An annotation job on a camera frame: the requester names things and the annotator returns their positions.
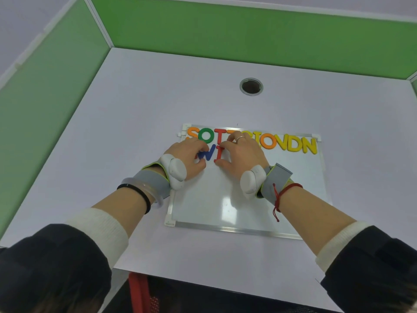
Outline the white wrist tracker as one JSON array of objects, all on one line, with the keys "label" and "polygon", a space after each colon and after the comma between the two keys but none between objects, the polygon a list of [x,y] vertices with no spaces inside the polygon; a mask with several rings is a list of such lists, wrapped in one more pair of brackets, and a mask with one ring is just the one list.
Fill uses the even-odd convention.
[{"label": "white wrist tracker", "polygon": [[168,153],[159,158],[159,163],[164,168],[170,187],[175,191],[181,190],[184,187],[187,177],[187,170],[184,163]]},{"label": "white wrist tracker", "polygon": [[240,188],[247,200],[252,200],[266,180],[267,172],[261,165],[245,171],[240,178]]}]

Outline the person's right hand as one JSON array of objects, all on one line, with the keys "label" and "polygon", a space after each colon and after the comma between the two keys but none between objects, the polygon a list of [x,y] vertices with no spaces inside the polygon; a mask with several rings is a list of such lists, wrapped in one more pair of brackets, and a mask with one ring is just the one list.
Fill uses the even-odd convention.
[{"label": "person's right hand", "polygon": [[251,170],[256,165],[261,165],[262,168],[270,166],[261,147],[250,136],[248,142],[232,143],[224,141],[220,143],[220,146],[229,153],[229,162],[236,165],[236,176],[232,177],[237,180],[240,180],[245,171]]}]

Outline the black jacket sleeve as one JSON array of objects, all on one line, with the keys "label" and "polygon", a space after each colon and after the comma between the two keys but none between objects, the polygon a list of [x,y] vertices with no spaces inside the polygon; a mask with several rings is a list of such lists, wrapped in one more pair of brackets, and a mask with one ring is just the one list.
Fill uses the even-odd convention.
[{"label": "black jacket sleeve", "polygon": [[417,250],[370,226],[339,253],[320,282],[344,313],[411,313]]},{"label": "black jacket sleeve", "polygon": [[84,232],[47,225],[0,248],[0,313],[97,313],[112,271]]}]

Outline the person's left forearm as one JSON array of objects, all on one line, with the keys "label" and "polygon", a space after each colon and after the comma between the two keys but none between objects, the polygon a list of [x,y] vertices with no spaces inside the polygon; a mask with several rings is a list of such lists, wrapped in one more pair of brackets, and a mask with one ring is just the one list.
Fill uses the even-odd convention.
[{"label": "person's left forearm", "polygon": [[[153,204],[153,197],[150,194],[147,194],[147,196],[151,204]],[[111,215],[120,223],[128,238],[130,238],[145,215],[146,204],[137,192],[132,189],[122,188],[109,194],[93,205],[92,208],[105,211]]]}]

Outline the person's right forearm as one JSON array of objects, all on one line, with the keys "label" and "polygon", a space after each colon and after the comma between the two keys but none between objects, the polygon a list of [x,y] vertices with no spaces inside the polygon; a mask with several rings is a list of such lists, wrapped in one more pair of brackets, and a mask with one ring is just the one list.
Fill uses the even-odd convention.
[{"label": "person's right forearm", "polygon": [[356,221],[294,183],[280,193],[279,211],[316,256],[336,234]]}]

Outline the red chair frame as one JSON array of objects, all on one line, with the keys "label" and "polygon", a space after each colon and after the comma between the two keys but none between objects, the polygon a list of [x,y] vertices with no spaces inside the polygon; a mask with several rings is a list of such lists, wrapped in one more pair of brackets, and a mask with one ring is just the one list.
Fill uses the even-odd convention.
[{"label": "red chair frame", "polygon": [[128,276],[133,313],[151,313],[151,297],[148,276],[129,273]]}]

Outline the white knit cuff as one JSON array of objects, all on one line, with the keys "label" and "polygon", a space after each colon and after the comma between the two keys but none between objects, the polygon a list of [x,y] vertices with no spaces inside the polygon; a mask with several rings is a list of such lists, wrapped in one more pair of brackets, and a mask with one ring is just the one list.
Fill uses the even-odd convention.
[{"label": "white knit cuff", "polygon": [[65,222],[90,237],[114,268],[128,247],[129,238],[122,225],[110,214],[88,208]]},{"label": "white knit cuff", "polygon": [[317,254],[315,262],[319,268],[326,273],[336,257],[348,245],[348,243],[360,232],[370,226],[371,225],[364,221],[355,221],[336,234],[336,236],[327,242]]}]

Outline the row of colourful magnetic letters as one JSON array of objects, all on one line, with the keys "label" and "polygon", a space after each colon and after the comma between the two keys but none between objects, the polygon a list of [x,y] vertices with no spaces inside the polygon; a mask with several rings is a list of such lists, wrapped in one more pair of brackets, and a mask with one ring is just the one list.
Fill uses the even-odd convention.
[{"label": "row of colourful magnetic letters", "polygon": [[[223,149],[220,147],[220,143],[226,139],[227,134],[231,134],[237,130],[237,128],[200,128],[185,124],[183,125],[181,132],[178,133],[178,136],[183,139],[196,137],[204,141],[209,146],[209,152],[200,152],[199,155],[206,155],[212,154],[215,151],[222,152]],[[265,150],[281,149],[282,151],[311,153],[315,155],[319,150],[318,143],[321,142],[321,138],[318,135],[279,135],[248,130],[242,130],[242,132],[247,133],[261,148]]]}]

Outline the black wrist band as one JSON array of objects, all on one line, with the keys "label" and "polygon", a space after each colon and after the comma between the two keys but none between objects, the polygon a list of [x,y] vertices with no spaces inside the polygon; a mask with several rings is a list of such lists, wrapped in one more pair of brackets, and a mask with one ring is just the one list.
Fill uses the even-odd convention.
[{"label": "black wrist band", "polygon": [[120,184],[118,187],[117,187],[117,190],[118,189],[122,189],[122,188],[128,188],[128,189],[132,189],[132,190],[134,190],[135,192],[137,192],[142,198],[143,198],[143,200],[145,201],[145,204],[146,204],[146,211],[145,211],[145,215],[146,214],[148,214],[149,213],[149,211],[150,211],[150,209],[151,209],[151,202],[150,202],[150,200],[149,200],[149,198],[148,198],[148,196],[147,196],[147,194],[143,191],[143,190],[141,190],[141,189],[139,189],[138,187],[136,187],[136,186],[134,186],[134,185],[132,185],[132,184],[127,184],[127,183],[125,183],[125,184]]}]

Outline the white magnetic board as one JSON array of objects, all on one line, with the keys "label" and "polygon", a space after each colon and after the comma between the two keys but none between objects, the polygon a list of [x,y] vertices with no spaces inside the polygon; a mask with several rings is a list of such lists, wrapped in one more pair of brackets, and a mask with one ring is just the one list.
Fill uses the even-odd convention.
[{"label": "white magnetic board", "polygon": [[[236,129],[185,124],[200,128]],[[279,134],[262,130],[248,131]],[[290,135],[320,136],[312,133]],[[331,198],[327,193],[327,179],[321,143],[322,139],[318,143],[319,150],[315,155],[282,151],[281,149],[265,150],[261,148],[261,150],[270,164],[279,163],[285,168],[289,168],[293,172],[293,181],[331,204]],[[171,191],[165,226],[301,240],[300,235],[282,214],[277,213],[279,221],[276,221],[273,215],[273,204],[265,199],[247,200],[240,189],[239,181],[216,166],[214,163],[216,155],[217,151],[213,153],[210,161],[206,161],[206,168],[203,172],[196,178],[187,181],[181,190]],[[230,160],[227,151],[223,150],[222,159]]]}]

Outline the clear bangle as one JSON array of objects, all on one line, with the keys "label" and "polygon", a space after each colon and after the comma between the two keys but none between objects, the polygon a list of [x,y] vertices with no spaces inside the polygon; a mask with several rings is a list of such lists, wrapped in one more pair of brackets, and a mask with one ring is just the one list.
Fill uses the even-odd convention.
[{"label": "clear bangle", "polygon": [[125,178],[122,180],[121,185],[124,184],[129,187],[131,187],[132,189],[139,189],[142,192],[146,192],[147,194],[150,194],[153,199],[154,202],[157,203],[158,208],[161,207],[164,203],[164,199],[161,196],[160,191],[153,185],[151,185],[148,182],[136,179],[136,178]]}]

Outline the blue magnet letter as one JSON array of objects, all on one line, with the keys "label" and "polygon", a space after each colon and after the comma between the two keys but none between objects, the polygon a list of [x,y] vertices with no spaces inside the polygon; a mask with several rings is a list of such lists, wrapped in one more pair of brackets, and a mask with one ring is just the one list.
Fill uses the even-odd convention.
[{"label": "blue magnet letter", "polygon": [[216,149],[216,145],[212,144],[208,151],[198,152],[197,153],[198,159],[203,159],[204,158],[206,161],[210,161],[215,149]]}]

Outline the person's left hand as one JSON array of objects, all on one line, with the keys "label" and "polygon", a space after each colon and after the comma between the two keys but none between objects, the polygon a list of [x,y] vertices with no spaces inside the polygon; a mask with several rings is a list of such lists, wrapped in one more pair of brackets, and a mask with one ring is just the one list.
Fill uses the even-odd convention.
[{"label": "person's left hand", "polygon": [[191,162],[196,162],[195,156],[198,152],[206,152],[209,150],[208,145],[195,137],[186,139],[184,141],[181,141],[179,143],[175,143],[171,145],[164,154],[168,153],[173,155],[175,158],[180,159],[187,170],[187,177],[186,181],[190,180],[192,178],[195,178],[196,176],[190,176],[190,164]]}]

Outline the white partition post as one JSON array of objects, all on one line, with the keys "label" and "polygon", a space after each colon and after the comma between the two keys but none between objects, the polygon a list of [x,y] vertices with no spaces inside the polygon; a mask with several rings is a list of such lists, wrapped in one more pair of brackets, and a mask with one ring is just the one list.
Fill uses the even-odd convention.
[{"label": "white partition post", "polygon": [[85,4],[87,5],[95,23],[97,24],[105,42],[107,43],[109,48],[114,48],[114,44],[111,40],[111,37],[109,36],[109,33],[107,32],[104,23],[102,22],[100,15],[98,14],[93,1],[92,0],[84,0]]}]

